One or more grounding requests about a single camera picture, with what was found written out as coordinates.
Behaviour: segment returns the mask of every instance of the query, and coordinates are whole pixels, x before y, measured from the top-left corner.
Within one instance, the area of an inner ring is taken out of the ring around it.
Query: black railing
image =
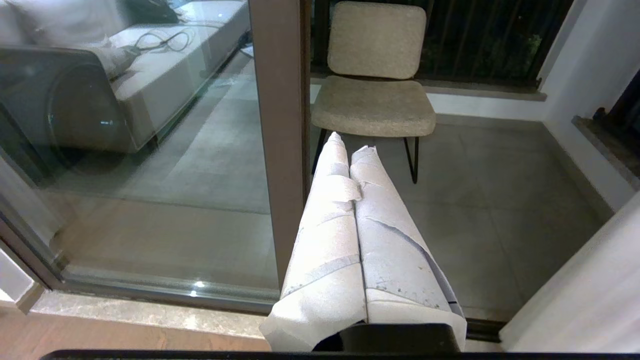
[[[314,0],[312,70],[326,66],[333,7]],[[428,16],[417,79],[537,87],[573,0],[366,0],[420,6]]]

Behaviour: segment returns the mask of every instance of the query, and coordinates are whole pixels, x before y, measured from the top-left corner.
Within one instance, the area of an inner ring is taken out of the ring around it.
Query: wooden floor
[[[269,351],[265,340],[0,309],[0,359],[72,348]]]

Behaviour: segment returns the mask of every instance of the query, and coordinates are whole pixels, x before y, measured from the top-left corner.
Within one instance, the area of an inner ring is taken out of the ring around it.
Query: glass sliding door
[[[266,312],[305,193],[306,2],[158,2],[0,1],[0,235],[55,290]]]

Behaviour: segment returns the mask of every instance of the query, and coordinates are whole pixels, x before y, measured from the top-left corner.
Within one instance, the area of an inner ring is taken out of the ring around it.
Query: black speaker
[[[124,113],[90,51],[0,47],[0,106],[34,146],[132,148]]]

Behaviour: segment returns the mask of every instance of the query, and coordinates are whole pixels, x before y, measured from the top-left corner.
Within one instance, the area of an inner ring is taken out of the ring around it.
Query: beige upholstered chair
[[[435,112],[423,87],[407,81],[418,71],[427,17],[417,6],[339,2],[333,13],[326,78],[311,114],[326,131],[404,138],[413,183],[418,180],[419,137],[431,134]],[[407,142],[415,137],[413,161]]]

